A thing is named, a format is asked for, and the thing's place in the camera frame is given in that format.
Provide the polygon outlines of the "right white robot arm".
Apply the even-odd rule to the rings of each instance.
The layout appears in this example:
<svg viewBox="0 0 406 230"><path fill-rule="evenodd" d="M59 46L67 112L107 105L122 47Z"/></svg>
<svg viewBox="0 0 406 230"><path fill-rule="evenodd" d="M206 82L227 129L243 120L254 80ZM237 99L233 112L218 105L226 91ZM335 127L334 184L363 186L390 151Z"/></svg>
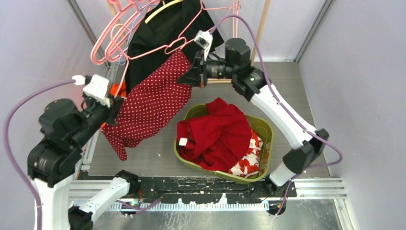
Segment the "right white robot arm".
<svg viewBox="0 0 406 230"><path fill-rule="evenodd" d="M321 155L329 133L303 120L270 83L265 72L252 66L251 50L243 39L227 40L226 57L217 59L208 57L212 44L208 38L198 37L194 41L202 49L196 52L191 68L177 82L202 88L208 79L230 79L234 90L264 112L291 145L292 149L265 179L267 193L279 196L288 180L301 174Z"/></svg>

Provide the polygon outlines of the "plain red garment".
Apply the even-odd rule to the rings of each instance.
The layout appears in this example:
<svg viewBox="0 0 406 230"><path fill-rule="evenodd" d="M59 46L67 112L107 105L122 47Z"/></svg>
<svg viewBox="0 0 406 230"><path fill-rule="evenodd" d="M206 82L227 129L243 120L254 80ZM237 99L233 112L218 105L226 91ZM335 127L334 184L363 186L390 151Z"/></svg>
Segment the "plain red garment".
<svg viewBox="0 0 406 230"><path fill-rule="evenodd" d="M248 152L250 125L238 107L221 98L205 108L207 115L177 124L179 155L205 170L227 172Z"/></svg>

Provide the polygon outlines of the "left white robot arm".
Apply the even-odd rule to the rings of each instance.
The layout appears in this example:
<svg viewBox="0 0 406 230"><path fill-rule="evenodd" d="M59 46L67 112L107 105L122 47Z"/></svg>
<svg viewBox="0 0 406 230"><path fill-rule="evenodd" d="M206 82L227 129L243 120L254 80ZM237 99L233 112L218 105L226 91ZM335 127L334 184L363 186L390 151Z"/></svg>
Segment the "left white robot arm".
<svg viewBox="0 0 406 230"><path fill-rule="evenodd" d="M86 108L70 99L48 104L39 117L43 139L30 151L27 172L38 193L35 228L91 230L96 220L123 196L138 195L138 176L122 170L100 192L79 206L70 206L69 190L85 144L104 123L114 123L123 98L109 96L101 103L84 96Z"/></svg>

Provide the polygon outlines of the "yellow wooden hanger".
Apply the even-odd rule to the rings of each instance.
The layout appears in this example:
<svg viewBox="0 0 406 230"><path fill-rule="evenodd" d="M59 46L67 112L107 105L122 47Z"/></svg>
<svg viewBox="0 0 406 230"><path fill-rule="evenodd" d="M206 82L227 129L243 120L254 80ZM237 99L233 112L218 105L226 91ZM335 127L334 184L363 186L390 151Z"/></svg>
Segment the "yellow wooden hanger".
<svg viewBox="0 0 406 230"><path fill-rule="evenodd" d="M167 9L167 8L173 6L173 5L176 5L176 4L178 4L178 3L181 3L181 2L183 2L183 0L172 0L172 1L169 2L169 3L164 3L164 1L162 1L163 5L162 5L160 8L158 8L156 11L154 11L152 14L150 14L150 15L144 20L145 24L149 23L155 16L157 16L158 14L160 14L160 13L161 13L162 11L164 11L165 9Z"/></svg>

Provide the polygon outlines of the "dark red polka dot garment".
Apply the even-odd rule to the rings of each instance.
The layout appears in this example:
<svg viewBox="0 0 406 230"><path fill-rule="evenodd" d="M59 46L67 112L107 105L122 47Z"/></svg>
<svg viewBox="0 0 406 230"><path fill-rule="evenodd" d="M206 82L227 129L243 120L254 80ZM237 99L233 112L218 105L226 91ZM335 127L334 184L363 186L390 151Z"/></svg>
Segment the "dark red polka dot garment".
<svg viewBox="0 0 406 230"><path fill-rule="evenodd" d="M191 67L182 51L176 51L157 70L126 96L116 125L105 124L102 133L121 161L126 148L135 148L155 136L186 105L192 88L177 79Z"/></svg>

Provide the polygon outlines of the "red poppy floral skirt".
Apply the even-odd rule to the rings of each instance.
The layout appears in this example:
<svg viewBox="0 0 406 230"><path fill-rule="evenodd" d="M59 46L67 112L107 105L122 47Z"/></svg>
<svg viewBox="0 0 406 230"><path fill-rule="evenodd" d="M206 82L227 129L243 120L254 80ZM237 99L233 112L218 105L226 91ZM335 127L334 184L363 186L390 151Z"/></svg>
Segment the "red poppy floral skirt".
<svg viewBox="0 0 406 230"><path fill-rule="evenodd" d="M246 155L230 168L227 173L243 178L258 174L262 145L262 139L251 130L251 139Z"/></svg>

